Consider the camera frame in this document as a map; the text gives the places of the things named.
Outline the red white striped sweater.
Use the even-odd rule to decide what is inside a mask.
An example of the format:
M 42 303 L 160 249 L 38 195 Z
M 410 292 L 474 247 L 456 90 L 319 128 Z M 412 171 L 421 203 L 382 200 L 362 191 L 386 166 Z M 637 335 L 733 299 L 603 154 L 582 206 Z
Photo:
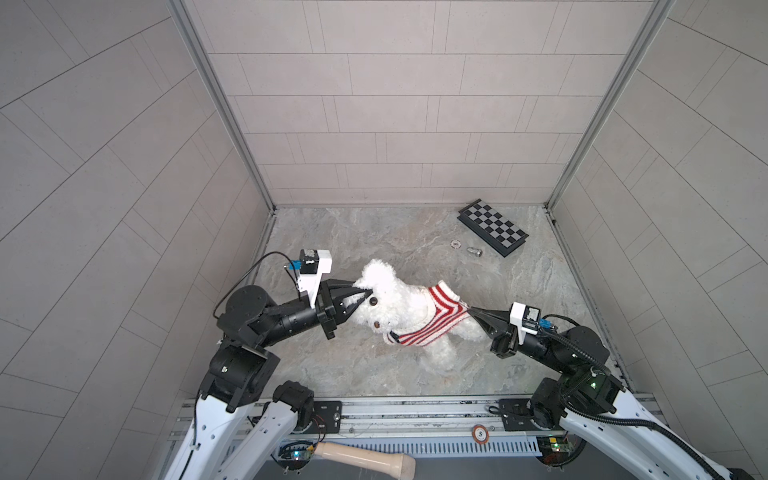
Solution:
M 428 322 L 412 332 L 389 331 L 383 335 L 386 343 L 426 347 L 470 317 L 468 305 L 444 281 L 429 287 L 427 292 L 427 297 L 435 309 Z

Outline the white teddy bear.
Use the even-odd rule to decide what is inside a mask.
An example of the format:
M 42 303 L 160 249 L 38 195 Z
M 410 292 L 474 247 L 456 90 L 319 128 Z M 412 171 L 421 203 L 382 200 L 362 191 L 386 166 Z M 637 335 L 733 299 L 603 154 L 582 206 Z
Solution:
M 405 283 L 397 277 L 390 264 L 379 259 L 373 259 L 365 265 L 354 286 L 372 291 L 373 294 L 355 311 L 351 320 L 370 327 L 382 338 L 389 331 L 415 331 L 426 324 L 435 312 L 427 297 L 429 287 Z M 429 346 L 393 346 L 415 348 L 423 353 L 424 364 L 434 369 L 451 370 L 457 360 L 457 352 L 452 343 L 454 337 L 471 342 L 487 339 L 485 331 L 470 316 Z

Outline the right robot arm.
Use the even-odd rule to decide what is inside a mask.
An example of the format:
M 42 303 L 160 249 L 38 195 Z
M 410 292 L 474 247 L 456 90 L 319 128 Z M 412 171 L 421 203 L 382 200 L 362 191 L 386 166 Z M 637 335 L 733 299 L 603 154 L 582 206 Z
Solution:
M 696 450 L 649 413 L 607 367 L 598 334 L 575 320 L 558 330 L 555 314 L 522 303 L 508 311 L 472 307 L 469 315 L 499 358 L 522 354 L 559 373 L 541 381 L 529 401 L 533 423 L 560 428 L 595 447 L 638 479 L 747 479 Z

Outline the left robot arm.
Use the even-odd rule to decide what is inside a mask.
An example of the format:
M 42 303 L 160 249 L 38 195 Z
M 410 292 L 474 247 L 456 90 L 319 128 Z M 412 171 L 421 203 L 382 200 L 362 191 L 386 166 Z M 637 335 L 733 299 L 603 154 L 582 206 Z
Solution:
M 280 362 L 270 346 L 314 327 L 334 338 L 337 328 L 372 294 L 340 280 L 320 282 L 316 299 L 302 293 L 283 304 L 259 286 L 234 291 L 217 320 L 222 343 L 209 363 L 192 423 L 166 478 L 254 478 L 296 428 L 311 423 L 314 410 L 313 391 L 287 381 L 275 389 L 246 438 L 238 446 L 232 444 Z

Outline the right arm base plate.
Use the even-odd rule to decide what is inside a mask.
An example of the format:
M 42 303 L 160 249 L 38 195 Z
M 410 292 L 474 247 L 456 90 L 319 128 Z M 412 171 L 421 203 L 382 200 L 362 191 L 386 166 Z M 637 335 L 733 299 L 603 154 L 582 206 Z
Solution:
M 538 431 L 529 398 L 503 398 L 498 401 L 504 430 L 507 432 Z

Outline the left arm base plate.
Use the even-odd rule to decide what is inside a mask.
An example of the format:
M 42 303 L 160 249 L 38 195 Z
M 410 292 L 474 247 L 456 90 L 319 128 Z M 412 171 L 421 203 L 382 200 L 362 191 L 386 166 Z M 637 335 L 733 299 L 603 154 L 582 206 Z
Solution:
M 338 434 L 342 419 L 342 408 L 343 403 L 338 400 L 316 400 L 310 424 L 305 433 L 314 435 Z

